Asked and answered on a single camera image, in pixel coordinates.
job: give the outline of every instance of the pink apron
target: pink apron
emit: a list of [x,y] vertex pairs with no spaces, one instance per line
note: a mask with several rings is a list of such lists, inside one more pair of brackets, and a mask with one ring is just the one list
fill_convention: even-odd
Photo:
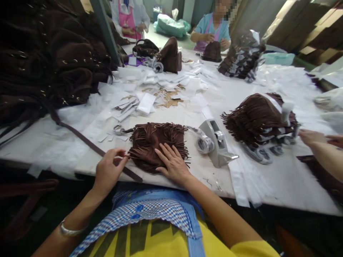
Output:
[[[130,14],[123,14],[120,11],[120,0],[118,0],[118,12],[119,12],[119,25],[124,28],[131,28],[133,31],[136,30],[136,25],[135,25],[135,21],[133,19],[133,12],[132,12],[132,7],[130,7]],[[123,34],[124,37],[129,37],[129,38],[133,38],[136,40],[140,40],[142,39],[142,35],[139,31],[136,32],[135,35],[131,36],[131,35],[126,35]]]
[[[210,29],[210,26],[211,26],[211,23],[213,21],[213,15],[211,17],[211,20],[208,24],[208,27],[205,31],[205,34],[208,34],[208,30]],[[214,35],[214,40],[215,41],[218,41],[219,40],[219,33],[220,33],[220,27],[222,26],[222,24],[219,25],[219,27],[217,28],[217,33]],[[205,51],[205,48],[208,44],[206,43],[206,41],[204,40],[200,40],[197,42],[195,48],[194,48],[194,51],[197,51],[197,52],[204,52]]]

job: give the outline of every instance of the yellow shirt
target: yellow shirt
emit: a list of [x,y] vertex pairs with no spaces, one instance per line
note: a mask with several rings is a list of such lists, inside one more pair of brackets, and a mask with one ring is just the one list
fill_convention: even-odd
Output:
[[[266,241],[243,242],[227,248],[198,218],[206,257],[279,257]],[[142,220],[105,234],[82,257],[188,257],[187,236],[163,220]]]

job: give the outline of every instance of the apron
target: apron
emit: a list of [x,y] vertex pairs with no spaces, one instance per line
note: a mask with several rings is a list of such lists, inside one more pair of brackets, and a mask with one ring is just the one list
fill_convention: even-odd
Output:
[[202,217],[203,213],[189,193],[168,188],[118,192],[113,197],[113,204],[112,212],[92,230],[70,257],[81,254],[106,233],[141,220],[155,219],[168,221],[186,234],[189,257],[206,257],[194,208]]
[[[210,26],[211,26],[211,23],[213,21],[213,15],[211,17],[211,20],[208,24],[208,27],[205,31],[205,34],[208,34],[208,30],[210,29]],[[217,33],[214,35],[214,41],[218,41],[219,40],[219,32],[220,32],[220,28],[221,28],[222,24],[219,24],[219,27],[217,28]],[[194,51],[197,51],[197,52],[205,52],[205,48],[208,44],[206,43],[206,41],[204,40],[200,40],[197,42],[195,48],[194,48]]]
[[[133,19],[133,12],[132,12],[132,7],[130,6],[130,14],[124,14],[120,11],[120,0],[118,0],[118,12],[119,12],[119,25],[122,28],[131,28],[133,31],[136,31],[136,25],[135,21]],[[136,35],[126,35],[123,34],[124,37],[129,37],[138,40],[142,39],[142,35],[139,31],[136,31]]]

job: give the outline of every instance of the tape roll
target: tape roll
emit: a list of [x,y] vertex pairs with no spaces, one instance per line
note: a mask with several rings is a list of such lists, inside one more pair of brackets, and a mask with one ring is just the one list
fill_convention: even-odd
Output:
[[224,134],[221,131],[216,131],[214,134],[218,141],[224,140]]

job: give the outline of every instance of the hand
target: hand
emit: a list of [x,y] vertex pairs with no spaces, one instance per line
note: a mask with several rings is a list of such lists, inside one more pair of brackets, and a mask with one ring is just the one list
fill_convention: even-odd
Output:
[[141,23],[137,28],[140,32],[142,32],[143,30],[146,29],[146,25],[145,25],[145,23]]
[[203,40],[206,42],[214,42],[214,35],[213,34],[203,34]]
[[130,155],[125,155],[125,149],[111,149],[96,166],[95,182],[93,191],[100,197],[105,198],[117,184]]
[[329,138],[331,140],[328,141],[329,144],[343,148],[343,135],[339,136],[326,136],[326,138]]
[[311,147],[313,143],[327,143],[327,140],[323,133],[312,131],[312,130],[300,130],[299,136],[305,145]]
[[230,40],[227,40],[227,39],[221,39],[220,44],[222,45],[222,49],[225,51],[225,50],[229,49],[231,42],[230,42]]
[[122,34],[123,35],[129,35],[129,36],[134,36],[134,35],[136,35],[136,33],[135,33],[135,31],[134,30],[132,30],[131,28],[122,28],[121,29],[121,32],[122,32]]
[[184,185],[188,181],[188,178],[193,176],[189,172],[185,161],[181,157],[181,154],[175,146],[173,146],[173,149],[171,149],[171,147],[165,143],[164,145],[160,144],[160,147],[165,155],[163,155],[163,153],[161,153],[161,151],[158,149],[155,149],[155,152],[167,166],[167,169],[164,167],[158,167],[156,170],[163,173],[166,178],[185,187]]

